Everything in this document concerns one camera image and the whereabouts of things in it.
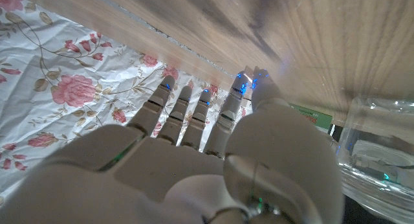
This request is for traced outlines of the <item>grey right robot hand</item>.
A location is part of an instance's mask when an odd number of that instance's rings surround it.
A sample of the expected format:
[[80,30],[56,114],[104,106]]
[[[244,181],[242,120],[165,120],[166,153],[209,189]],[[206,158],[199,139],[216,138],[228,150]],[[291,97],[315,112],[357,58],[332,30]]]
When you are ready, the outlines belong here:
[[173,83],[163,79],[126,126],[103,126],[45,158],[5,201],[1,222],[342,222],[330,142],[266,70],[236,76],[205,146],[210,94],[183,126],[189,87],[151,136]]

